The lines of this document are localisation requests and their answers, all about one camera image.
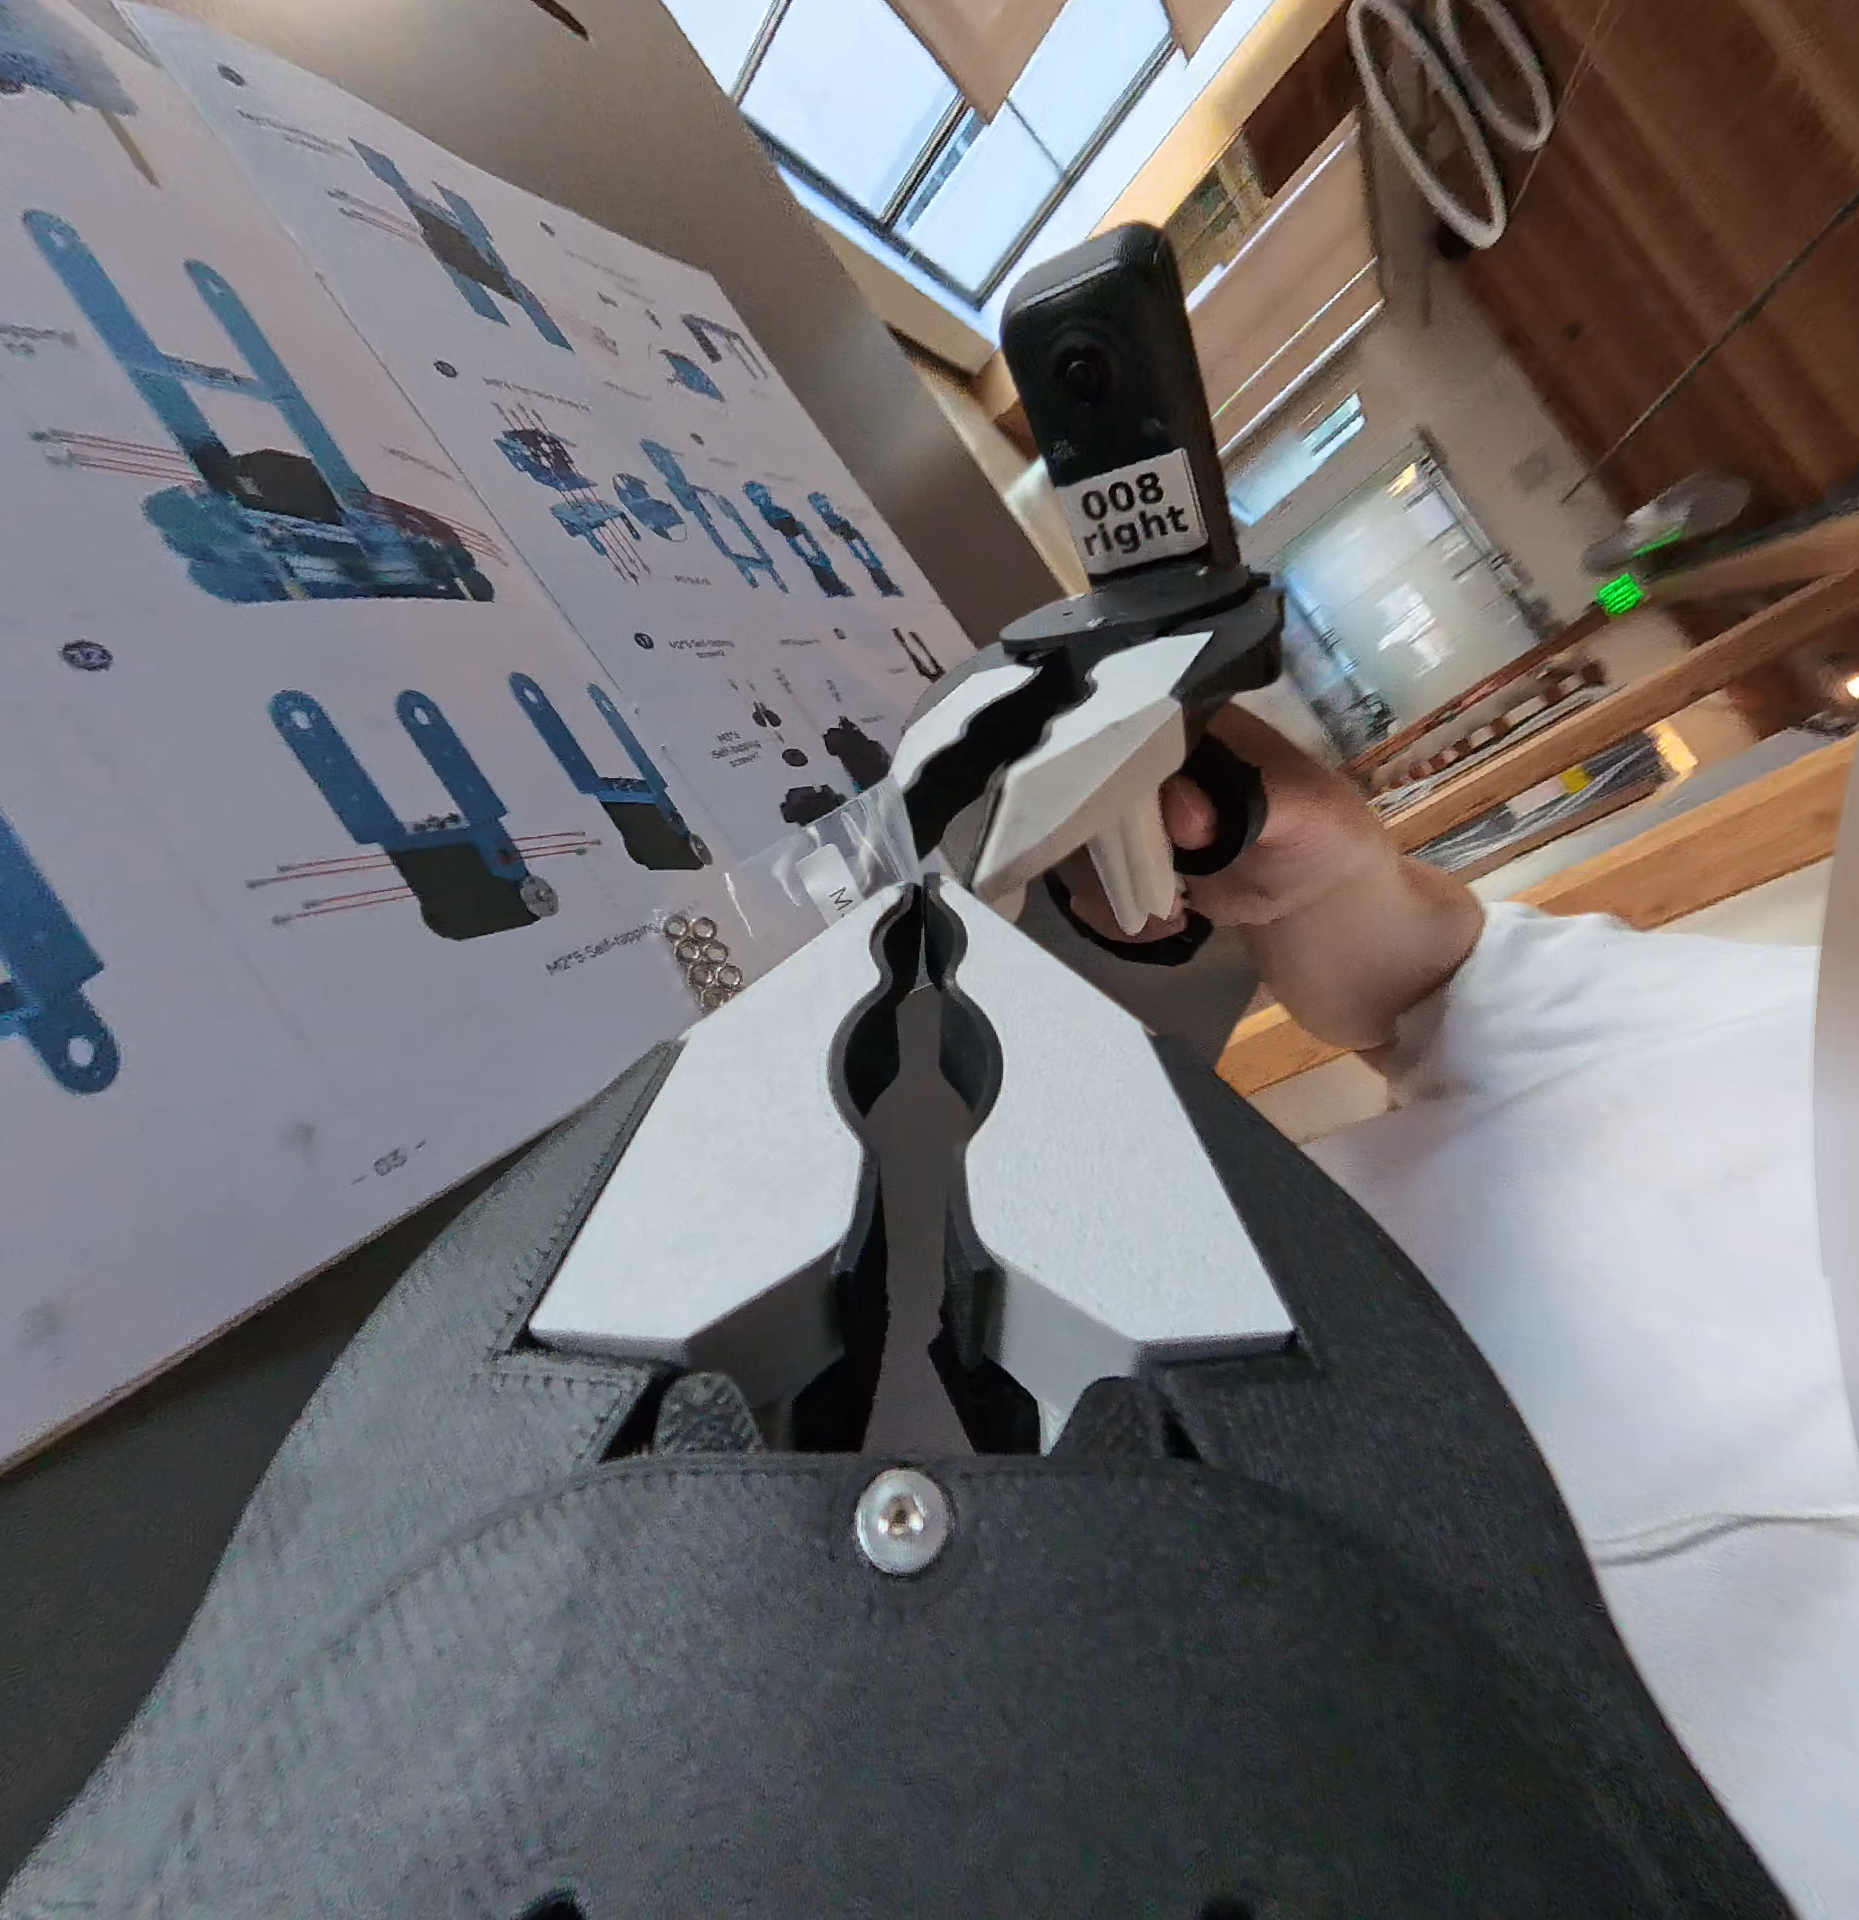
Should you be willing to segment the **printed assembly instruction booklet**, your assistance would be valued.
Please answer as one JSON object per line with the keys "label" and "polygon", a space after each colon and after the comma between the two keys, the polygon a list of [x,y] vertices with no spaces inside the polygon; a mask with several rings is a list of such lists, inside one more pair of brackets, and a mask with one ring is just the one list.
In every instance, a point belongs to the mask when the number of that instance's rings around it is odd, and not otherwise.
{"label": "printed assembly instruction booklet", "polygon": [[0,4],[0,1471],[696,1018],[958,622],[719,281]]}

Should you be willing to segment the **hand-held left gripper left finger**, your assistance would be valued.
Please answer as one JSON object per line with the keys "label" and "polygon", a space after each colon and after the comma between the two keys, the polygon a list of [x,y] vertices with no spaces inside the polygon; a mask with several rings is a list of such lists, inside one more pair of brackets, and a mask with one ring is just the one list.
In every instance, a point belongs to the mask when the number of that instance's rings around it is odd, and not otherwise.
{"label": "hand-held left gripper left finger", "polygon": [[685,1035],[529,1316],[538,1346],[721,1376],[781,1449],[865,1444],[893,1321],[868,1117],[923,905],[883,889]]}

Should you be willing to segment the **white framed skylight window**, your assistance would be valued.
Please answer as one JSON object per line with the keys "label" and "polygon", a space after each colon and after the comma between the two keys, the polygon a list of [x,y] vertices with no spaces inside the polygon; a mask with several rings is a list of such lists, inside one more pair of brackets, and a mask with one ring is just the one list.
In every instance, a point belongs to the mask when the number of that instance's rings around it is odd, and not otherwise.
{"label": "white framed skylight window", "polygon": [[825,228],[969,314],[1043,241],[1081,238],[1268,14],[1223,4],[1189,53],[1160,1],[1069,1],[1001,109],[981,109],[899,4],[667,11]]}

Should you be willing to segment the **thin dark rod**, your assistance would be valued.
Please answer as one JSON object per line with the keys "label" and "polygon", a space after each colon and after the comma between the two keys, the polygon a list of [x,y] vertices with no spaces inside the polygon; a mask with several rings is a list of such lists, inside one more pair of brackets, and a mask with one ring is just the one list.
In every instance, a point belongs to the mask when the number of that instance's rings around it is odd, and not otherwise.
{"label": "thin dark rod", "polygon": [[1705,349],[1701,349],[1683,371],[1678,371],[1663,392],[1632,421],[1632,425],[1603,449],[1598,457],[1594,457],[1583,470],[1570,482],[1568,490],[1560,495],[1562,501],[1576,499],[1578,492],[1584,490],[1598,475],[1607,473],[1607,469],[1617,461],[1617,457],[1629,449],[1640,433],[1656,422],[1663,413],[1667,413],[1681,395],[1684,395],[1698,379],[1709,369],[1728,345],[1742,335],[1748,327],[1758,323],[1760,315],[1775,303],[1775,299],[1788,288],[1792,279],[1797,279],[1808,262],[1818,257],[1818,251],[1844,233],[1859,217],[1859,185],[1846,195],[1822,220],[1822,225],[1813,233],[1813,236],[1792,251],[1760,288],[1758,292],[1719,327],[1719,332],[1709,340]]}

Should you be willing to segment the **person's right forearm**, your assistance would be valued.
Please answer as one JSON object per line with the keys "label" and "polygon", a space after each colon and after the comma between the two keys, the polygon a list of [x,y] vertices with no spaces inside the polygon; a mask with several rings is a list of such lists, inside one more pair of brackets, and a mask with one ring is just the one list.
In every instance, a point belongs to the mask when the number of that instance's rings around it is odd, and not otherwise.
{"label": "person's right forearm", "polygon": [[1537,1435],[1665,1718],[1791,1907],[1859,1915],[1859,1444],[1811,947],[1485,907],[1314,1148]]}

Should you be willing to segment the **wooden railing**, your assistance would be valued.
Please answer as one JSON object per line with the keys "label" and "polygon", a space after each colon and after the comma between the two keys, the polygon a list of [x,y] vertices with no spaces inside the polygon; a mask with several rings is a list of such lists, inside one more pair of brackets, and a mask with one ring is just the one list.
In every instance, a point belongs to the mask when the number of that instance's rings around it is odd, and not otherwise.
{"label": "wooden railing", "polygon": [[1831,626],[1859,614],[1859,543],[1844,559],[1825,547],[1818,559],[1781,559],[1742,555],[1674,572],[1656,583],[1656,593],[1629,613],[1611,619],[1590,605],[1560,634],[1518,655],[1476,685],[1456,694],[1425,719],[1400,730],[1380,746],[1348,760],[1347,774],[1369,794],[1380,794],[1385,774],[1401,770],[1445,721],[1466,719],[1489,694],[1532,678],[1540,666],[1591,645],[1600,637],[1623,637],[1652,614],[1686,601],[1748,598],[1765,593],[1740,622],[1703,645],[1684,645],[1656,672],[1626,685],[1609,687],[1595,704],[1568,713],[1548,707],[1529,732],[1506,732],[1487,750],[1468,757],[1460,770],[1437,778],[1434,787],[1385,813],[1385,830],[1396,850],[1417,850],[1437,835],[1464,826],[1487,809],[1562,774],[1619,739],[1642,732],[1684,707],[1734,685],[1760,666],[1769,666],[1800,645],[1822,637]]}

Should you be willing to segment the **pile of small metal nuts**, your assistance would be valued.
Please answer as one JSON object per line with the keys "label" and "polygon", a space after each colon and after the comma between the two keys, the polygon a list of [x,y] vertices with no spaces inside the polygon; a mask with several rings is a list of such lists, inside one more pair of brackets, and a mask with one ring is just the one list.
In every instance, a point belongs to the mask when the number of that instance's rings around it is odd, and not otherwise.
{"label": "pile of small metal nuts", "polygon": [[747,988],[748,972],[712,916],[668,910],[658,919],[658,934],[697,1014],[725,1008]]}

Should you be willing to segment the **person's right hand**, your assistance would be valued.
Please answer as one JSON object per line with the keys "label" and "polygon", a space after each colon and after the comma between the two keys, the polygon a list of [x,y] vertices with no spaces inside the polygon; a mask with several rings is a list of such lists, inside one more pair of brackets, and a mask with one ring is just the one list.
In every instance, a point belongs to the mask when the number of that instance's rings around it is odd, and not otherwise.
{"label": "person's right hand", "polygon": [[1361,791],[1243,705],[1208,737],[1250,762],[1268,800],[1262,834],[1208,875],[1182,877],[1189,914],[1237,934],[1268,992],[1327,1043],[1380,1048],[1396,1021],[1470,960],[1485,907],[1470,887],[1400,852]]}

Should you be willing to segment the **glass office partition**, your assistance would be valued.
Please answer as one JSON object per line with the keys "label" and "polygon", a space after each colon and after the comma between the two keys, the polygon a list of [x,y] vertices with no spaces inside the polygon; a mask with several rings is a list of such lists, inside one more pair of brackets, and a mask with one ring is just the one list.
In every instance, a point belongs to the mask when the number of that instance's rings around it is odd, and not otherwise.
{"label": "glass office partition", "polygon": [[1339,758],[1378,747],[1548,637],[1556,622],[1487,532],[1425,433],[1320,509],[1311,438],[1244,461],[1237,532],[1287,594],[1287,676]]}

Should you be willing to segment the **grey round ceiling fixture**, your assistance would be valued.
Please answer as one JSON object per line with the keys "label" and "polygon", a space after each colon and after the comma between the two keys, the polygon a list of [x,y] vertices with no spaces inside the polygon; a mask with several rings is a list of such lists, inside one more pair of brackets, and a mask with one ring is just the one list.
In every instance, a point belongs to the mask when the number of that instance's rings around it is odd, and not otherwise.
{"label": "grey round ceiling fixture", "polygon": [[1620,572],[1684,542],[1727,531],[1752,505],[1753,486],[1740,475],[1695,470],[1632,511],[1613,532],[1591,542],[1584,572]]}

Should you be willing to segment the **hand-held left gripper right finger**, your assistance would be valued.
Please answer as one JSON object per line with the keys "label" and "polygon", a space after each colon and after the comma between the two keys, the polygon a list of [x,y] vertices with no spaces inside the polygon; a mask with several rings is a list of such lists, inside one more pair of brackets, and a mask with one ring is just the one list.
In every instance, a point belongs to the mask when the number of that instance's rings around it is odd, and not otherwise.
{"label": "hand-held left gripper right finger", "polygon": [[923,939],[969,1117],[930,1351],[975,1450],[1049,1450],[1111,1378],[1289,1350],[1154,1032],[949,877],[925,885]]}

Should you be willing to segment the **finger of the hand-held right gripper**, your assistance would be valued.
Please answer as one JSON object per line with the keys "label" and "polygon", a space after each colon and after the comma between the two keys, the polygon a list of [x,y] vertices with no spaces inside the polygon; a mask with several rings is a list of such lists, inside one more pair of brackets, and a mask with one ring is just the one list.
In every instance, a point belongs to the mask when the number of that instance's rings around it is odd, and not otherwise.
{"label": "finger of the hand-held right gripper", "polygon": [[958,816],[1089,694],[1088,656],[971,656],[951,670],[916,707],[893,758],[913,865],[930,867]]}
{"label": "finger of the hand-held right gripper", "polygon": [[1016,757],[989,798],[967,887],[1005,905],[1089,852],[1111,905],[1175,905],[1182,881],[1163,784],[1186,755],[1185,674],[1208,633],[1158,637],[1100,659],[1089,693]]}

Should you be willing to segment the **clear plastic zip bag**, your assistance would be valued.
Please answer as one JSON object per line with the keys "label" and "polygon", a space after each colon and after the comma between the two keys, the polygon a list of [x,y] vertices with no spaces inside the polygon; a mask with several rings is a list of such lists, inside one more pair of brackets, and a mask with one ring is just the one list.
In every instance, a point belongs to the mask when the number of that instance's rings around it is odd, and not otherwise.
{"label": "clear plastic zip bag", "polygon": [[[683,987],[658,919],[678,909],[712,916],[751,983],[870,898],[916,881],[904,802],[894,783],[882,780],[819,820],[790,826],[769,850],[727,854],[690,875],[687,896],[659,907],[652,928]],[[687,1010],[690,1020],[703,1018],[688,996]]]}

